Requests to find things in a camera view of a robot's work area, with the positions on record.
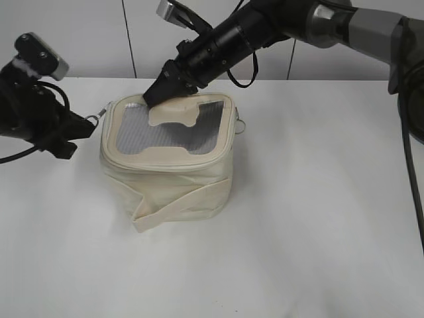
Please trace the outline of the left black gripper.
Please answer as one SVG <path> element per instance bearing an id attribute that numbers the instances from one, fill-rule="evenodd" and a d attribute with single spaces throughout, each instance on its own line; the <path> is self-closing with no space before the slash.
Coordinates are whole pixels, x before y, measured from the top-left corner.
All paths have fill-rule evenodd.
<path id="1" fill-rule="evenodd" d="M 71 112 L 68 96 L 57 85 L 37 82 L 18 88 L 17 93 L 18 122 L 13 137 L 31 143 L 37 150 L 69 160 L 77 146 L 68 140 L 86 139 L 93 134 L 94 117 Z M 64 136 L 66 129 L 68 140 Z"/>

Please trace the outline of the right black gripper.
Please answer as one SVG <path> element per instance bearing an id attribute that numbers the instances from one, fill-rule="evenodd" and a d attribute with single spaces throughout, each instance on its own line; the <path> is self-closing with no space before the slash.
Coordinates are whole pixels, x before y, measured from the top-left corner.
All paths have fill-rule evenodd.
<path id="1" fill-rule="evenodd" d="M 178 55 L 168 60 L 156 81 L 144 92 L 149 108 L 194 94 L 232 67 L 232 32 L 214 29 L 195 40 L 178 44 Z"/>

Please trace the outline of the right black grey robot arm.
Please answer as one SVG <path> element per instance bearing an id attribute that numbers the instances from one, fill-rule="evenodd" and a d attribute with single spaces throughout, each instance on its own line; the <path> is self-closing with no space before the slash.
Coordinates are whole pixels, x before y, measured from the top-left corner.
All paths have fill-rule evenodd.
<path id="1" fill-rule="evenodd" d="M 353 7 L 350 1 L 249 1 L 217 26 L 177 1 L 158 15 L 197 33 L 178 44 L 144 93 L 149 107 L 196 94 L 256 51 L 288 39 L 318 48 L 342 44 L 390 67 L 388 92 L 402 95 L 410 134 L 423 140 L 423 21 Z"/>

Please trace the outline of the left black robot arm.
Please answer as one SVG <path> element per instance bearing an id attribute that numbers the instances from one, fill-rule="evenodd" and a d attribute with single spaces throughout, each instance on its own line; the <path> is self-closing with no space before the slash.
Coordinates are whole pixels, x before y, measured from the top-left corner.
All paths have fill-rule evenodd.
<path id="1" fill-rule="evenodd" d="M 22 152 L 2 157 L 2 164 L 37 151 L 69 160 L 78 148 L 74 141 L 90 138 L 97 126 L 93 115 L 82 117 L 71 110 L 62 88 L 26 74 L 16 60 L 1 70 L 1 136 L 31 144 Z"/>

